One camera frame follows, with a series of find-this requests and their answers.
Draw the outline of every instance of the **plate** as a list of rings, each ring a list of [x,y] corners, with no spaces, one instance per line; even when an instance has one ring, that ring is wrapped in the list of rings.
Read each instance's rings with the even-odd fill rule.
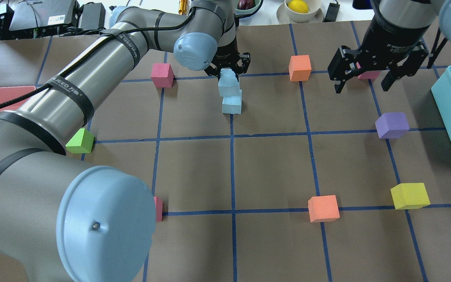
[[[279,6],[278,10],[276,11],[276,17],[278,18],[278,23],[280,23],[281,25],[301,24],[299,22],[292,21],[290,20],[290,18],[288,18],[287,13],[285,13],[285,3],[282,3]],[[322,23],[322,22],[323,22],[323,12],[321,11],[321,9],[318,9],[314,18],[304,23]]]

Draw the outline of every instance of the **foam cube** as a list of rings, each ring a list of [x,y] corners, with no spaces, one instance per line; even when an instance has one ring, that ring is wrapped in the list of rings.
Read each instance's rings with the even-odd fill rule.
[[[154,205],[156,206],[156,222],[163,221],[163,200],[154,197]]]
[[[375,122],[375,127],[380,139],[396,139],[410,130],[404,112],[384,113]]]
[[[424,183],[401,183],[391,188],[392,201],[397,210],[419,209],[431,205]]]
[[[66,150],[73,154],[89,154],[92,152],[95,136],[88,130],[80,128],[66,144]]]
[[[229,96],[222,99],[222,114],[241,114],[243,90],[238,96]]]
[[[307,81],[311,75],[311,60],[309,55],[292,56],[288,71],[290,72],[290,81]]]
[[[151,80],[158,88],[171,87],[175,75],[170,64],[155,63],[152,65]]]
[[[218,79],[218,94],[221,97],[240,95],[240,82],[236,78],[236,73],[231,69],[221,69],[220,79]]]
[[[376,79],[381,74],[381,71],[366,71],[360,75],[358,75],[358,79]]]
[[[311,222],[330,222],[340,218],[335,195],[314,196],[307,204]]]

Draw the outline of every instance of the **power adapter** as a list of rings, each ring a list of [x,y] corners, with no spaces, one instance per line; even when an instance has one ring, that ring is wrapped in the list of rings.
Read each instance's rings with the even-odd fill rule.
[[[325,19],[323,20],[324,23],[327,22],[334,22],[337,20],[337,14],[339,14],[340,5],[335,3],[330,3],[328,5],[328,9],[326,10]]]

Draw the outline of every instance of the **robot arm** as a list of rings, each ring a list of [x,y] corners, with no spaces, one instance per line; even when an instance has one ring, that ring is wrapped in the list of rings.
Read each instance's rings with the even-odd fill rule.
[[[365,71],[386,70],[381,85],[388,91],[403,76],[413,76],[428,56],[420,41],[437,15],[440,29],[451,40],[451,0],[371,0],[375,16],[358,50],[341,46],[328,66],[330,79],[345,82]]]
[[[85,125],[149,49],[191,70],[241,58],[230,0],[195,0],[189,16],[115,10],[112,28],[16,111],[0,113],[0,253],[29,281],[132,280],[155,229],[150,189],[108,166],[64,157]]]

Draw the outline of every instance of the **orange cube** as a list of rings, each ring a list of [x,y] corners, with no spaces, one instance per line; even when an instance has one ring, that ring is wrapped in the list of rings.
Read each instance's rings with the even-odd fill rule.
[[[290,64],[288,65],[290,81],[307,81],[311,70],[309,55],[292,56],[290,58]]]
[[[329,222],[340,218],[337,197],[315,196],[307,201],[311,222]]]

